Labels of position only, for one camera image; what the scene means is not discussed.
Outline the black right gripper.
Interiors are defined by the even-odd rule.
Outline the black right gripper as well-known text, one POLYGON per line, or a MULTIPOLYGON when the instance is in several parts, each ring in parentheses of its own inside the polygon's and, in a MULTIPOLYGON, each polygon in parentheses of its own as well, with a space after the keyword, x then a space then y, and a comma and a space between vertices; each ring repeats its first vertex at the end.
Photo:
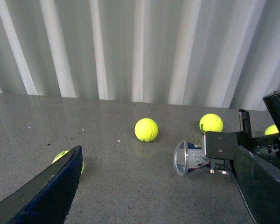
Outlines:
POLYGON ((263 101, 279 133, 252 137, 248 151, 280 169, 280 90, 263 97, 263 101))

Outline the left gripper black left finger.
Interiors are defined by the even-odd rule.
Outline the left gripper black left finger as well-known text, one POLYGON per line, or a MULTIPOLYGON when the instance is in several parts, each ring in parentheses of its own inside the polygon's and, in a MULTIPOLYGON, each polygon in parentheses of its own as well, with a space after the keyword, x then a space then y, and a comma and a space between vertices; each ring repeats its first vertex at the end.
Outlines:
POLYGON ((0 201, 0 224, 64 223, 82 171, 83 154, 76 146, 0 201))

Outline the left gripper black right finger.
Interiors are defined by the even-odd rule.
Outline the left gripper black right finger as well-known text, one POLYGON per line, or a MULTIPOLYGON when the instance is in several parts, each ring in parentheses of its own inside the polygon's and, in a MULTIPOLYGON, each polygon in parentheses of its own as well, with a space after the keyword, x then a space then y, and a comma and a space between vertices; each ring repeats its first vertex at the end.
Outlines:
POLYGON ((280 169, 242 146, 234 160, 246 204, 258 224, 280 224, 280 169))

